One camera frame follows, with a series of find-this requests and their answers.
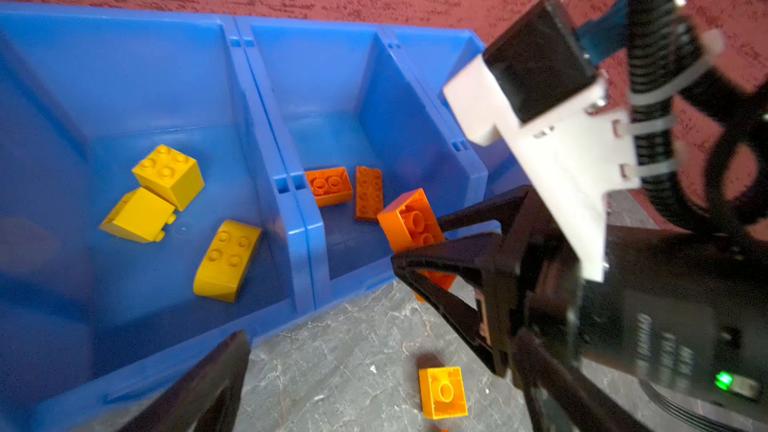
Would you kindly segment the yellow lego long slanted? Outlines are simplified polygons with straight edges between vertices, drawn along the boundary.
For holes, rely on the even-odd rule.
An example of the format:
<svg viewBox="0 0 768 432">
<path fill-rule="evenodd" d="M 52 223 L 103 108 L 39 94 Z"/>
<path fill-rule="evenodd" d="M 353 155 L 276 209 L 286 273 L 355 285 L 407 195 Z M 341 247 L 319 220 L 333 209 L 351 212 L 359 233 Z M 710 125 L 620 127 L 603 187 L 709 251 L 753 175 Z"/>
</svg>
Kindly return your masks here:
<svg viewBox="0 0 768 432">
<path fill-rule="evenodd" d="M 198 267 L 194 294 L 234 303 L 261 238 L 261 228 L 224 221 Z"/>
</svg>

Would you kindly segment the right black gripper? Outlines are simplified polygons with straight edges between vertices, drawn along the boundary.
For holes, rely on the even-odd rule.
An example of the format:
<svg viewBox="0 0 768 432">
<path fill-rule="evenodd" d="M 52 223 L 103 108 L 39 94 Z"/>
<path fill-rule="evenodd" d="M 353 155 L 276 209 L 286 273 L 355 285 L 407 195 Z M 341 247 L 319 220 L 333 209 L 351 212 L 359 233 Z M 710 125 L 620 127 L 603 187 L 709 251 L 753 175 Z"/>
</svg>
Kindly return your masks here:
<svg viewBox="0 0 768 432">
<path fill-rule="evenodd" d="M 546 218 L 503 230 L 512 273 L 512 363 L 538 431 L 640 426 L 580 371 L 582 359 L 635 377 L 654 402 L 701 429 L 673 391 L 757 421 L 767 418 L 767 268 L 726 241 L 612 226 L 604 279 L 580 264 Z"/>
</svg>

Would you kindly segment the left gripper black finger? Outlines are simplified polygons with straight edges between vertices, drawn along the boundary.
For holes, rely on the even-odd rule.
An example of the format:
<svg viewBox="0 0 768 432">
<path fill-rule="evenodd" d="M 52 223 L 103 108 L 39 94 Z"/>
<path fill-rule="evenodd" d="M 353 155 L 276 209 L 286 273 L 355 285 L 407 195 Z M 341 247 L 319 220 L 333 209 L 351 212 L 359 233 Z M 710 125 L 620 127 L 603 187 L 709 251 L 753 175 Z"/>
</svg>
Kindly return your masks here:
<svg viewBox="0 0 768 432">
<path fill-rule="evenodd" d="M 243 330 L 229 335 L 123 431 L 231 431 L 251 352 Z"/>
</svg>

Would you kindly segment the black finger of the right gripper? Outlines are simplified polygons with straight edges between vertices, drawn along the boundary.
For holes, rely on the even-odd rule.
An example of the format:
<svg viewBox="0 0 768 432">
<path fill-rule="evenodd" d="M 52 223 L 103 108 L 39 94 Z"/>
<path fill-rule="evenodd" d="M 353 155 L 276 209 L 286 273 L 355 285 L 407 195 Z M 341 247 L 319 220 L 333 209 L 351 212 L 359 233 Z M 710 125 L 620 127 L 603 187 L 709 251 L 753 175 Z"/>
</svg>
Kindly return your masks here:
<svg viewBox="0 0 768 432">
<path fill-rule="evenodd" d="M 497 221 L 502 233 L 506 234 L 530 191 L 530 185 L 518 186 L 478 204 L 442 216 L 437 223 L 443 232 L 449 232 L 484 222 Z"/>
<path fill-rule="evenodd" d="M 396 277 L 442 318 L 490 373 L 510 369 L 510 275 L 502 236 L 485 232 L 396 253 Z"/>
</svg>

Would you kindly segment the yellow lego top small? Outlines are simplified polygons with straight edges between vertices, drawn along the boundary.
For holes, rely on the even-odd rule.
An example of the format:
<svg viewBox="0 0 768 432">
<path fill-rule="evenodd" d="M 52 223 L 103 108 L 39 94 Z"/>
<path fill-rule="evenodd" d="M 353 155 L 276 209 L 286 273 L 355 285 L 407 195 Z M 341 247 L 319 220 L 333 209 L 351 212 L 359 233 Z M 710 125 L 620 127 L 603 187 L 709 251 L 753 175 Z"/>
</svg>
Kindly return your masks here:
<svg viewBox="0 0 768 432">
<path fill-rule="evenodd" d="M 140 185 L 184 211 L 205 186 L 198 162 L 169 146 L 158 145 L 132 172 Z"/>
</svg>

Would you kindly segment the blue three-compartment bin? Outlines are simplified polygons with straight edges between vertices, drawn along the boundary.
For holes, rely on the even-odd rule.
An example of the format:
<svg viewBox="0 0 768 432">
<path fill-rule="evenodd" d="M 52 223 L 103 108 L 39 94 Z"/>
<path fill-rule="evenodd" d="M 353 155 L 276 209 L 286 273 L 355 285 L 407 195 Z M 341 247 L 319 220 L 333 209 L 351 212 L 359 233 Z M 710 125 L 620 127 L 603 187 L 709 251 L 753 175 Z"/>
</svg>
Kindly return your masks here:
<svg viewBox="0 0 768 432">
<path fill-rule="evenodd" d="M 441 90 L 471 31 L 3 3 L 1 427 L 67 431 L 168 387 L 228 335 L 259 342 L 392 281 L 380 227 L 305 173 L 382 171 L 445 215 L 523 184 Z M 160 242 L 99 229 L 158 145 L 205 183 Z M 234 303 L 194 279 L 226 220 L 262 229 Z"/>
</svg>

